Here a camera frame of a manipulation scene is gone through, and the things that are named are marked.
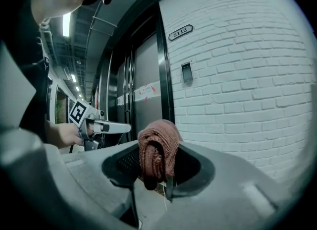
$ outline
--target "ceiling light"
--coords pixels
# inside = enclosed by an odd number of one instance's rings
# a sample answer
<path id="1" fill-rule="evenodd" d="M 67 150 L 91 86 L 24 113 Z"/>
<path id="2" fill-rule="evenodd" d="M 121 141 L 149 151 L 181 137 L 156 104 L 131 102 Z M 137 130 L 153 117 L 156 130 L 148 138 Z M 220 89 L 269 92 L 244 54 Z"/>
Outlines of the ceiling light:
<path id="1" fill-rule="evenodd" d="M 75 75 L 74 75 L 74 74 L 72 74 L 72 75 L 71 75 L 71 77 L 72 77 L 72 79 L 73 79 L 74 83 L 76 83 L 76 78 L 75 78 Z"/>
<path id="2" fill-rule="evenodd" d="M 63 16 L 63 36 L 69 37 L 70 12 Z"/>

